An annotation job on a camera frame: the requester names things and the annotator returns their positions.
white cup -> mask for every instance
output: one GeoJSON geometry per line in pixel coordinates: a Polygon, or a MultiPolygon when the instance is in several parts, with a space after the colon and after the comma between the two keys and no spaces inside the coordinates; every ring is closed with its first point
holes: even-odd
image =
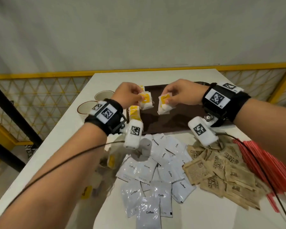
{"type": "Polygon", "coordinates": [[[80,115],[80,117],[85,120],[88,116],[90,110],[97,104],[98,102],[95,100],[87,101],[85,103],[82,103],[77,108],[77,113],[80,115]]]}
{"type": "Polygon", "coordinates": [[[101,91],[101,92],[97,93],[94,98],[95,98],[97,101],[101,101],[101,100],[104,100],[104,99],[106,99],[106,98],[107,98],[107,99],[110,99],[113,94],[114,94],[113,91],[109,91],[109,90],[107,90],[107,91],[101,91]]]}

white wall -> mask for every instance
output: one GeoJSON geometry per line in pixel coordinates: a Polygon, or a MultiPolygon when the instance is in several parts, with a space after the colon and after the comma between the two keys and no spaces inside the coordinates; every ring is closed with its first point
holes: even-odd
{"type": "Polygon", "coordinates": [[[286,0],[0,0],[0,73],[286,62],[286,0]]]}

